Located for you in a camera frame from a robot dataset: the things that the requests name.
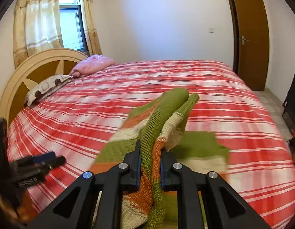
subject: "wooden headboard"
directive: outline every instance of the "wooden headboard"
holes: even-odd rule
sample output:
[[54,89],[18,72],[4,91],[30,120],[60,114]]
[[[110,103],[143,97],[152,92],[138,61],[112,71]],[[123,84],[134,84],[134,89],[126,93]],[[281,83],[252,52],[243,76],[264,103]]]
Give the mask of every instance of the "wooden headboard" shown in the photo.
[[0,118],[8,125],[24,107],[26,93],[46,78],[69,74],[72,68],[87,56],[68,48],[52,48],[26,59],[9,79],[1,101]]

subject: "floor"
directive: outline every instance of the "floor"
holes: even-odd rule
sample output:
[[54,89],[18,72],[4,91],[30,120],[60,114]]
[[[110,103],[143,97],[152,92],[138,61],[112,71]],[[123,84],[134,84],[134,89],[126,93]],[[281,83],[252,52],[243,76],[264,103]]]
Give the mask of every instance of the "floor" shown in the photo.
[[282,118],[283,107],[278,98],[276,98],[271,92],[254,91],[265,108],[269,111],[273,121],[277,124],[277,127],[281,133],[282,138],[287,141],[292,135],[287,125]]

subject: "brown wooden door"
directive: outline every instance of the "brown wooden door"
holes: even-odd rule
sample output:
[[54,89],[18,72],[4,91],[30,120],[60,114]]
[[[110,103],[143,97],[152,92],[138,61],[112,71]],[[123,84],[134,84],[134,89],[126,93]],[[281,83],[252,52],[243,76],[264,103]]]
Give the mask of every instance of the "brown wooden door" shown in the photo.
[[252,90],[264,91],[269,66],[269,26],[263,0],[234,0],[239,27],[238,75]]

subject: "pillow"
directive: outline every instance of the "pillow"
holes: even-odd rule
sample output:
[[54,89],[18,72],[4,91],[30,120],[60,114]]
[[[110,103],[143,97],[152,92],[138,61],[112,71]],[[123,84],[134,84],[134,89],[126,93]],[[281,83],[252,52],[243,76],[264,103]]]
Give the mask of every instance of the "pillow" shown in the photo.
[[34,101],[41,102],[67,83],[70,83],[72,79],[73,77],[69,75],[54,75],[43,80],[33,89],[27,92],[24,105],[31,106]]
[[113,59],[103,55],[93,55],[74,66],[69,75],[73,77],[89,76],[115,63]]

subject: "curtain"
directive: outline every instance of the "curtain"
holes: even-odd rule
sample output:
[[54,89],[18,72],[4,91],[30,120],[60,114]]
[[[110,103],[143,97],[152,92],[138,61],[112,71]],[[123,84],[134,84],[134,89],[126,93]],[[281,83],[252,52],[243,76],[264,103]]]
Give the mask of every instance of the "curtain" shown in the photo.
[[92,18],[92,3],[92,0],[80,0],[83,27],[90,55],[101,55],[99,38]]
[[59,0],[17,0],[13,38],[15,68],[37,52],[62,47]]

